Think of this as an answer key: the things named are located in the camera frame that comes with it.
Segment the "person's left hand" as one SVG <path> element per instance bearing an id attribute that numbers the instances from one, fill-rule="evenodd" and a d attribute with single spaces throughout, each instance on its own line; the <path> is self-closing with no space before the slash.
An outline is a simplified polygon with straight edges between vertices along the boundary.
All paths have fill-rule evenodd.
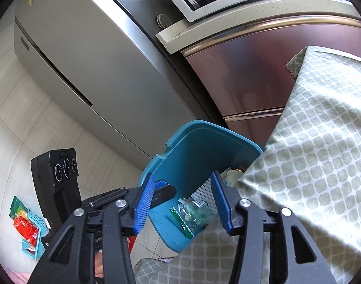
<path id="1" fill-rule="evenodd" d="M 102 250 L 95 254 L 95 276 L 97 278 L 104 277 L 104 264 Z"/>

